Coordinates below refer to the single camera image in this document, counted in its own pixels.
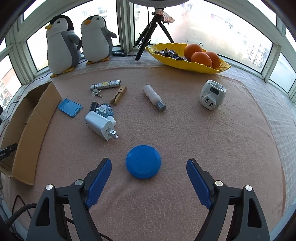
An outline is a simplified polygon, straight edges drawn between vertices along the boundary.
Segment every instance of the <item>blue round container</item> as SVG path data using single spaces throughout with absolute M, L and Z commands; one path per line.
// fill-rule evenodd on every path
M 126 156 L 126 167 L 136 178 L 151 178 L 158 173 L 160 166 L 160 155 L 151 146 L 136 146 Z

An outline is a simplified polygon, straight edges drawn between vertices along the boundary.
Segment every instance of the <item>white bottle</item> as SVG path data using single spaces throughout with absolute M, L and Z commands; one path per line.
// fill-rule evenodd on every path
M 152 104 L 154 104 L 160 112 L 165 111 L 166 106 L 163 104 L 160 96 L 154 91 L 154 89 L 152 89 L 150 85 L 145 85 L 143 87 L 143 91 L 152 102 Z

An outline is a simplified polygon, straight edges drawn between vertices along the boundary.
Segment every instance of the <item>yellow leaf-shaped bowl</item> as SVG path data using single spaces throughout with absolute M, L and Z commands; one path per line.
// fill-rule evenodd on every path
M 226 63 L 224 60 L 221 59 L 221 64 L 218 68 L 212 69 L 210 67 L 205 66 L 204 64 L 198 64 L 196 62 L 188 62 L 186 60 L 176 60 L 170 57 L 165 57 L 160 54 L 155 54 L 154 52 L 165 50 L 166 48 L 170 50 L 174 50 L 178 53 L 180 57 L 184 57 L 184 49 L 187 46 L 187 44 L 178 44 L 178 43 L 167 43 L 167 44 L 156 44 L 152 45 L 151 47 L 146 47 L 147 51 L 158 61 L 168 65 L 172 66 L 177 69 L 184 69 L 184 70 L 190 70 L 195 71 L 199 73 L 205 73 L 205 74 L 216 74 L 221 73 L 225 70 L 228 70 L 231 65 Z

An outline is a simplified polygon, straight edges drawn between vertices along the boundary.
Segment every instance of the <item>blue gripper pad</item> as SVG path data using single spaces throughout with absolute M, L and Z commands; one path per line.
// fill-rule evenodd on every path
M 200 203 L 210 210 L 213 206 L 210 190 L 191 160 L 187 161 L 186 171 Z
M 90 209 L 92 205 L 98 202 L 98 199 L 111 174 L 111 170 L 112 170 L 112 164 L 111 164 L 111 161 L 108 159 L 104 163 L 101 170 L 99 171 L 96 178 L 94 179 L 93 183 L 89 187 L 88 197 L 87 197 L 87 200 L 85 201 L 85 206 L 87 209 Z

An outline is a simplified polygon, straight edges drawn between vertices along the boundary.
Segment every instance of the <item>black candy wrapper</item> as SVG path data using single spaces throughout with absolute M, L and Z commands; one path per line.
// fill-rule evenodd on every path
M 168 48 L 166 48 L 165 50 L 161 50 L 159 52 L 155 51 L 155 54 L 160 54 L 162 56 L 165 57 L 170 57 L 176 60 L 184 60 L 183 58 L 179 57 L 178 53 L 174 50 L 169 50 Z

